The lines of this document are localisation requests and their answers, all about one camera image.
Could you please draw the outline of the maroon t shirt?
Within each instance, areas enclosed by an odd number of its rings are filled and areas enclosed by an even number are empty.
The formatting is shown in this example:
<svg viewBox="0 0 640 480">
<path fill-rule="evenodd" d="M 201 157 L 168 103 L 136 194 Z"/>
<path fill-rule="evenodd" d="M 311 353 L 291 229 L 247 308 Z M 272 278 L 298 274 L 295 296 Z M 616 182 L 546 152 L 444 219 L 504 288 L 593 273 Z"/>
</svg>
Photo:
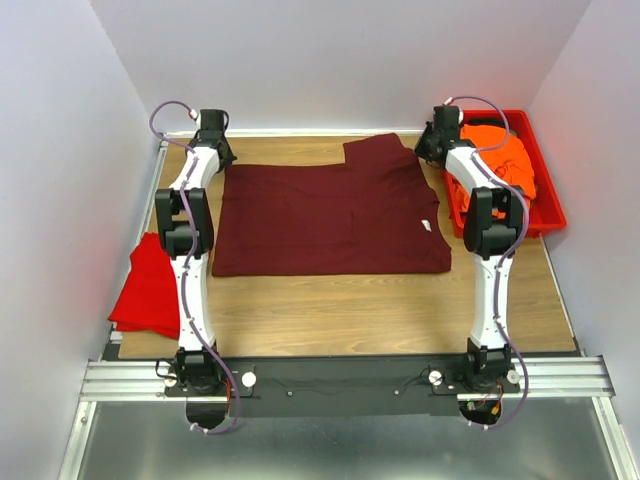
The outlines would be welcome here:
<svg viewBox="0 0 640 480">
<path fill-rule="evenodd" d="M 343 152 L 341 164 L 229 167 L 213 276 L 450 271 L 440 202 L 414 152 L 395 134 Z"/>
</svg>

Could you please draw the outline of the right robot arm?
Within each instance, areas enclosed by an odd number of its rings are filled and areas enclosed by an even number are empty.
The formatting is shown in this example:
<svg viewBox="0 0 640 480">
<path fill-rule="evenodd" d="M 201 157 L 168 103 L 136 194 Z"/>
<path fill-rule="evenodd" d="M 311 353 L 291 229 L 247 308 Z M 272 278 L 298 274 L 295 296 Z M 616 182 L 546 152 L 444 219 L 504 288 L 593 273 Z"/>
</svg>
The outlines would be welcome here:
<svg viewBox="0 0 640 480">
<path fill-rule="evenodd" d="M 452 175 L 469 195 L 463 241 L 475 265 L 475 315 L 459 378 L 466 389 L 483 392 L 511 369 L 509 274 L 529 214 L 519 188 L 493 173 L 481 149 L 461 136 L 463 117 L 453 100 L 434 107 L 414 152 Z"/>
</svg>

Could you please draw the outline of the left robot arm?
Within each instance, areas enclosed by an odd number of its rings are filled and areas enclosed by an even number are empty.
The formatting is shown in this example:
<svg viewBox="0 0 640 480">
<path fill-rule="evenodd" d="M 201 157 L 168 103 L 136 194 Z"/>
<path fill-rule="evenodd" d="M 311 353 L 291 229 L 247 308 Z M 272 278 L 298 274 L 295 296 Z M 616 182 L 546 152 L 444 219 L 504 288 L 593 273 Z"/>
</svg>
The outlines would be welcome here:
<svg viewBox="0 0 640 480">
<path fill-rule="evenodd" d="M 156 129 L 156 116 L 168 106 L 183 108 L 196 124 L 189 142 L 171 139 Z M 208 320 L 207 268 L 215 229 L 206 193 L 213 177 L 236 160 L 226 136 L 228 126 L 226 111 L 197 111 L 180 100 L 161 103 L 149 119 L 156 137 L 185 151 L 176 179 L 157 190 L 154 197 L 157 233 L 170 259 L 179 308 L 178 350 L 166 381 L 203 396 L 218 393 L 229 380 L 215 351 L 216 335 Z"/>
</svg>

